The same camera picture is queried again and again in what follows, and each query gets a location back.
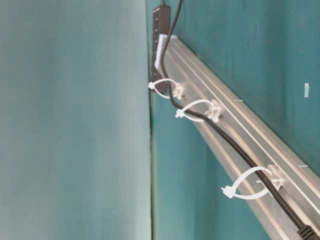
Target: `black cable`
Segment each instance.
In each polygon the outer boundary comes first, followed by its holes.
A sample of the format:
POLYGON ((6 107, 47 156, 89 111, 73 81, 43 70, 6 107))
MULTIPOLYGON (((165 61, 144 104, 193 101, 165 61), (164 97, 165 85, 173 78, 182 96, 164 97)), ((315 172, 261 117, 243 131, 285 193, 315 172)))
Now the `black cable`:
MULTIPOLYGON (((171 29, 168 33, 168 36, 166 38, 165 44, 163 46, 161 57, 160 57, 160 66, 163 72, 163 75, 165 78, 169 78, 169 75, 166 71, 165 67, 165 54, 166 50, 169 45, 169 41, 171 38, 171 35, 176 27, 177 20, 181 11, 183 0, 179 0, 178 7, 176 10, 176 14, 174 17, 173 24, 171 26, 171 29)), ((178 109, 183 109, 184 107, 180 105, 179 103, 175 102, 173 92, 172 92, 172 86, 171 83, 167 81, 169 96, 171 103, 178 109)), ((209 124, 227 143, 231 145, 231 147, 246 161, 246 163, 251 167, 257 167, 257 164, 249 157, 249 155, 229 136, 227 135, 216 123, 211 121, 207 116, 187 109, 186 112, 194 117, 197 117, 199 119, 204 120, 207 124, 209 124)), ((296 225, 296 227, 299 229, 298 233, 304 240, 320 240, 320 237, 317 236, 317 234, 314 232, 314 230, 308 226, 305 225, 304 222, 301 220, 301 218, 296 214, 296 212, 289 206, 289 204, 285 201, 285 199, 280 195, 278 190, 275 188, 275 186, 272 184, 270 179, 264 174, 263 171, 259 170, 255 172, 256 175, 261 179, 263 184, 266 186, 266 188, 269 190, 269 192, 272 194, 274 199, 278 202, 280 207, 284 210, 284 212, 287 214, 287 216, 292 220, 292 222, 296 225)))

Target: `white plastic bracket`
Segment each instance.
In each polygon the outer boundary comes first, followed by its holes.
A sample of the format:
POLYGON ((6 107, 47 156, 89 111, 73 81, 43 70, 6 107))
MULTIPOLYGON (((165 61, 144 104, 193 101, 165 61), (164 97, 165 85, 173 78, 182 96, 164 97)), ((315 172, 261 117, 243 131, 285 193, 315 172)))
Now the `white plastic bracket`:
POLYGON ((221 116, 222 107, 216 100, 211 101, 211 106, 208 111, 204 114, 208 116, 209 119, 212 119, 214 123, 219 122, 219 118, 221 116))

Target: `cable clip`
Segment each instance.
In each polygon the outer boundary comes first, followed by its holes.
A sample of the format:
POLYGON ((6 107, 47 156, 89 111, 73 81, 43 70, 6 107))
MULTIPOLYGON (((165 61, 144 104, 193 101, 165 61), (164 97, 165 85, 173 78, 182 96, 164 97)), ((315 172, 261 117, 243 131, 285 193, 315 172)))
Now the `cable clip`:
POLYGON ((155 90, 157 94, 159 94, 161 97, 165 98, 165 99, 170 99, 169 96, 163 95, 162 93, 160 93, 157 88, 156 88, 156 84, 161 83, 161 82, 172 82, 175 84, 175 88, 173 90, 173 97, 177 98, 178 100, 181 100, 182 96, 183 96, 183 92, 184 92, 184 88, 181 86, 181 84, 179 82, 176 82, 170 78, 163 78, 163 79, 159 79, 157 81, 154 82, 149 82, 148 84, 148 88, 150 88, 151 90, 155 90))
MULTIPOLYGON (((273 175, 271 170, 268 168, 262 167, 262 166, 256 166, 253 168, 250 168, 249 170, 245 171, 234 183, 232 186, 225 186, 225 188, 221 188, 223 193, 230 199, 233 197, 239 198, 239 199, 245 199, 245 200, 254 200, 263 197, 267 193, 269 193, 269 190, 264 186, 264 189, 261 190, 260 192, 252 195, 240 195, 236 194, 236 189, 238 186, 242 183, 242 181, 245 180, 246 177, 248 177, 250 174, 256 172, 256 171, 266 171, 270 176, 273 175)), ((272 179, 272 182, 280 182, 280 179, 272 179)))
POLYGON ((187 119, 194 121, 194 122, 199 122, 199 123, 203 122, 204 121, 203 119, 194 118, 194 117, 191 117, 191 116, 188 116, 185 114, 185 111, 188 108, 192 107, 193 105, 199 104, 199 103, 210 104, 209 110, 206 111, 204 114, 206 114, 208 116, 208 118, 212 119, 212 121, 214 121, 215 123, 219 122, 219 117, 221 115, 222 108, 220 107, 220 105, 218 104, 218 102, 216 100, 209 101, 206 99, 200 99, 200 100, 193 101, 193 102, 189 103, 187 106, 185 106, 184 108, 178 109, 176 111, 175 117, 176 118, 186 117, 187 119))

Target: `metal track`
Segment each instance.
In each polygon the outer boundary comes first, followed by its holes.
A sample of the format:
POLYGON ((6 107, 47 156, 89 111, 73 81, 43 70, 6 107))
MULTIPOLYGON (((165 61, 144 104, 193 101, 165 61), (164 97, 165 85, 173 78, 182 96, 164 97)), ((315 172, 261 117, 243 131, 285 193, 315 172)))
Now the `metal track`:
MULTIPOLYGON (((276 166, 282 182, 279 192, 301 219, 320 234, 320 178, 179 39, 170 40, 164 61, 169 77, 184 89, 183 104, 198 99, 217 100, 223 108, 218 125, 258 166, 276 166)), ((197 104, 192 110, 204 113, 208 106, 197 104)), ((250 168, 208 125, 195 122, 195 126, 233 181, 250 168)), ((239 187, 241 194, 261 191, 263 185, 257 180, 252 174, 243 181, 239 187)), ((268 194, 247 203, 271 239, 301 239, 296 226, 272 196, 268 194)))

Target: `white cable tie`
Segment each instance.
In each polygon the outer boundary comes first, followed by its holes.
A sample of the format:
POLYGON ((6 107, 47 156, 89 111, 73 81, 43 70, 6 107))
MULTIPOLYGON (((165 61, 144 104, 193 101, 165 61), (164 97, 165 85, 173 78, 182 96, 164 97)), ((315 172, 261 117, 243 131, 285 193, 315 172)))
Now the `white cable tie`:
POLYGON ((216 100, 209 101, 207 99, 199 99, 199 100, 193 101, 193 102, 189 103, 187 106, 185 106, 184 108, 178 109, 176 111, 175 117, 176 118, 186 117, 187 119, 194 121, 194 122, 198 122, 198 123, 203 122, 204 121, 203 119, 191 117, 191 116, 188 116, 185 114, 185 111, 188 108, 191 108, 192 106, 199 104, 199 103, 207 103, 210 105, 209 110, 206 111, 204 114, 208 115, 209 119, 212 119, 215 123, 217 123, 219 121, 219 117, 221 115, 222 109, 216 100))
POLYGON ((148 84, 148 88, 152 89, 152 90, 155 90, 157 94, 159 94, 161 97, 165 98, 165 99, 169 99, 170 97, 169 96, 166 96, 166 95, 163 95, 162 93, 160 93, 157 88, 156 88, 156 84, 159 84, 159 83, 162 83, 162 82, 166 82, 166 81, 169 81, 169 82, 172 82, 175 84, 175 88, 173 90, 173 97, 181 100, 182 98, 182 95, 183 95, 183 90, 184 88, 180 85, 180 83, 170 79, 170 78, 163 78, 163 79, 159 79, 157 81, 154 81, 154 82, 149 82, 148 84))
POLYGON ((269 190, 266 188, 266 186, 264 186, 264 189, 256 194, 252 194, 252 195, 236 194, 236 190, 238 186, 245 180, 246 177, 248 177, 250 174, 256 171, 261 171, 261 170, 267 171, 270 175, 272 175, 272 172, 269 169, 262 166, 256 166, 256 167, 250 168, 249 170, 245 171, 241 176, 239 176, 239 178, 233 183, 232 186, 225 186, 225 188, 222 187, 221 189, 223 193, 230 199, 232 199, 233 197, 236 197, 239 199, 254 200, 254 199, 263 197, 264 195, 269 193, 269 190))

